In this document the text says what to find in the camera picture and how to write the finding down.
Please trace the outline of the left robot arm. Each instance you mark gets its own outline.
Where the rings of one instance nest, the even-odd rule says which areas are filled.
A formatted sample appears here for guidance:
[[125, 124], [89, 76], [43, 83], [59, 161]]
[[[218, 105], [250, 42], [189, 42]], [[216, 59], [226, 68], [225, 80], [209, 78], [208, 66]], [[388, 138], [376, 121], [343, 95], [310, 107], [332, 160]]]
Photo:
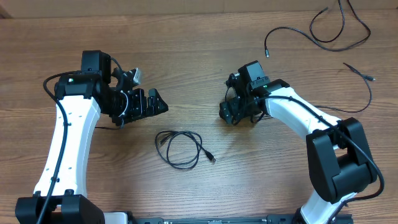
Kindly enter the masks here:
[[100, 50], [82, 53], [78, 71], [57, 74], [56, 123], [44, 171], [31, 197], [17, 200], [19, 223], [135, 223], [131, 212], [103, 212], [88, 200], [86, 168], [91, 140], [101, 114], [116, 128], [168, 111], [153, 88], [140, 89], [141, 71], [112, 68], [115, 61]]

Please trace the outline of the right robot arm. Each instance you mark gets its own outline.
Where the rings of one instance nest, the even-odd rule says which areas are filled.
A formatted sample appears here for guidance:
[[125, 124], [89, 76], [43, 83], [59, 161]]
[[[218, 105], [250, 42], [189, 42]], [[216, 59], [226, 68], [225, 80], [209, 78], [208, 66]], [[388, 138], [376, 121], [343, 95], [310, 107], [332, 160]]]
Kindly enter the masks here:
[[249, 117], [278, 119], [297, 133], [307, 146], [308, 171], [314, 192], [293, 215], [269, 215], [268, 223], [352, 223], [340, 215], [358, 193], [382, 175], [373, 161], [362, 124], [355, 118], [328, 115], [299, 97], [281, 80], [270, 81], [253, 61], [229, 75], [226, 86], [234, 98], [220, 103], [220, 117], [237, 125]]

